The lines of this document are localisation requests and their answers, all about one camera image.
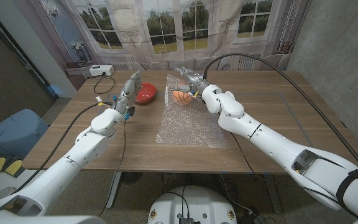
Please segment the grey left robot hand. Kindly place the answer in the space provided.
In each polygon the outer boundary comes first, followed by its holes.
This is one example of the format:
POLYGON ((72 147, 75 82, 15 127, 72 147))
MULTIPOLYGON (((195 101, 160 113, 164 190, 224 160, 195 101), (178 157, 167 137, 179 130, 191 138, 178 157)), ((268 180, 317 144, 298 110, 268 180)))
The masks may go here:
POLYGON ((138 70, 133 73, 130 78, 125 82, 115 105, 115 110, 121 115, 124 115, 127 109, 132 106, 136 97, 142 89, 141 71, 138 70))

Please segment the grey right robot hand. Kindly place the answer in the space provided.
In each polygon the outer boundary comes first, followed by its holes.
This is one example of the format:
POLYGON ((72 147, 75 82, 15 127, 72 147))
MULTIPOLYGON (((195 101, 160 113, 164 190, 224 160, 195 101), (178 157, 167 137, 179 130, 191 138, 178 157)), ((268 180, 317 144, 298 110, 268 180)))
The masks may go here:
POLYGON ((177 67, 175 69, 184 79, 185 84, 181 84, 175 87, 172 87, 171 91, 181 91, 184 93, 191 93, 195 98, 201 98, 203 91, 210 83, 203 78, 199 73, 195 73, 193 70, 185 67, 177 67))

